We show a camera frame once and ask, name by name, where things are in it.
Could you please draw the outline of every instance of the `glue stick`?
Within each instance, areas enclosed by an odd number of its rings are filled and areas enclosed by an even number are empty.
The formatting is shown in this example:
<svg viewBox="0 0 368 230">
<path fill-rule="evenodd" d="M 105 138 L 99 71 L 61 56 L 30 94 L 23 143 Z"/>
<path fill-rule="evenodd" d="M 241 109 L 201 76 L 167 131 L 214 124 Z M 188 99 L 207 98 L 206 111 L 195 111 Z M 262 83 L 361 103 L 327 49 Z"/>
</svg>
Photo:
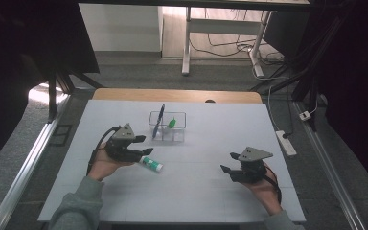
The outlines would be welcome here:
<svg viewBox="0 0 368 230">
<path fill-rule="evenodd" d="M 160 173 L 161 168 L 163 167 L 162 164 L 151 160 L 150 158 L 146 157 L 146 156 L 142 156 L 142 158 L 140 159 L 139 163 L 144 164 L 145 166 L 149 167 L 151 170 L 156 171 L 158 173 Z"/>
</svg>

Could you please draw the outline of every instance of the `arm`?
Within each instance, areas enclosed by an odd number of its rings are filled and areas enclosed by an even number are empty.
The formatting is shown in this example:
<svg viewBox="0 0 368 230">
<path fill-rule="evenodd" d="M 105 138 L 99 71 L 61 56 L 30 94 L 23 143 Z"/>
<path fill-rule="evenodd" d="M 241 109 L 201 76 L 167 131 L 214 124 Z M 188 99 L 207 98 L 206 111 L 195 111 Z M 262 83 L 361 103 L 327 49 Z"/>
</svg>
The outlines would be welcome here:
<svg viewBox="0 0 368 230">
<path fill-rule="evenodd" d="M 75 193 L 64 196 L 53 213 L 49 229 L 97 229 L 103 207 L 101 193 L 104 184 L 101 181 L 118 168 L 132 164 L 114 161 L 104 149 L 99 149 L 88 176 L 83 178 Z"/>
<path fill-rule="evenodd" d="M 273 181 L 277 181 L 276 175 L 272 170 L 267 170 L 266 175 Z M 277 192 L 266 180 L 261 180 L 254 184 L 242 183 L 247 189 L 249 189 L 254 196 L 262 203 L 264 208 L 270 215 L 264 221 L 268 230 L 304 230 L 302 225 L 295 225 L 286 212 L 283 210 L 277 199 Z"/>
</svg>

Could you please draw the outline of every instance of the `dark fabric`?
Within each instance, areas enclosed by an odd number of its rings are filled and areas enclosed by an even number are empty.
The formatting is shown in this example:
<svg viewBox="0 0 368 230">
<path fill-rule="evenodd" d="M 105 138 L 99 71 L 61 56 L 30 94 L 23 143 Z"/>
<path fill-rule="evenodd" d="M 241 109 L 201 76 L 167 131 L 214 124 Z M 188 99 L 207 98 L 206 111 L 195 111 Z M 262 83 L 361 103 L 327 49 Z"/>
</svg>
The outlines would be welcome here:
<svg viewBox="0 0 368 230">
<path fill-rule="evenodd" d="M 78 3 L 0 0 L 0 149 L 29 90 L 65 68 L 99 73 Z"/>
<path fill-rule="evenodd" d="M 322 64 L 328 121 L 368 171 L 368 1 L 357 1 Z"/>
</svg>

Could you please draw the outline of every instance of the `black pen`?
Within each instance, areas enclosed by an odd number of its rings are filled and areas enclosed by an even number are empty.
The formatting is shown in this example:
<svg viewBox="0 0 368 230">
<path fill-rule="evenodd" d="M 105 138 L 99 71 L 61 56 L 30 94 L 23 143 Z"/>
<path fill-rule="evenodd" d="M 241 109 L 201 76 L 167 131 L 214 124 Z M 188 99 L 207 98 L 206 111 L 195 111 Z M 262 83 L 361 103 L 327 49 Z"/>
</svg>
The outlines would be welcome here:
<svg viewBox="0 0 368 230">
<path fill-rule="evenodd" d="M 153 131 L 153 139 L 154 137 L 156 137 L 156 134 L 157 134 L 157 129 L 160 125 L 160 122 L 161 122 L 161 119 L 163 118 L 163 113 L 164 113 L 164 104 L 161 106 L 160 108 L 160 113 L 159 113 L 159 117 L 157 118 L 157 124 L 156 126 L 154 127 L 154 131 Z"/>
</svg>

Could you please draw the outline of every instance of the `wooden floor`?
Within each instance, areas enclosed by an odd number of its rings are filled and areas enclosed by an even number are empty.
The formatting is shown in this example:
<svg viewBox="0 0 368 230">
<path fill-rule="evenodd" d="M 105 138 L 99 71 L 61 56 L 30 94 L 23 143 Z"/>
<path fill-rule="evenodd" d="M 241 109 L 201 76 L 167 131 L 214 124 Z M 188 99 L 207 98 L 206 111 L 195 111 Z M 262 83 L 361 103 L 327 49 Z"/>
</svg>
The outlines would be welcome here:
<svg viewBox="0 0 368 230">
<path fill-rule="evenodd" d="M 182 58 L 185 39 L 185 21 L 186 8 L 181 7 L 163 7 L 164 28 L 163 28 L 163 58 Z M 230 10 L 230 9 L 204 9 L 192 8 L 192 18 L 211 18 L 211 19 L 225 19 L 225 20 L 246 20 L 246 21 L 260 21 L 261 11 L 247 11 L 247 10 Z M 241 44 L 254 44 L 254 35 L 233 35 L 233 34 L 193 34 L 190 39 L 194 47 L 198 50 L 203 50 L 217 55 L 209 54 L 207 52 L 200 52 L 191 47 L 191 58 L 237 58 L 249 59 L 246 52 L 239 52 L 233 56 L 228 56 L 238 52 L 236 44 L 219 45 L 222 43 L 231 43 L 239 41 Z M 260 51 L 262 57 L 269 53 L 277 52 L 269 45 L 261 45 Z M 281 54 L 270 55 L 270 58 L 282 58 Z"/>
</svg>

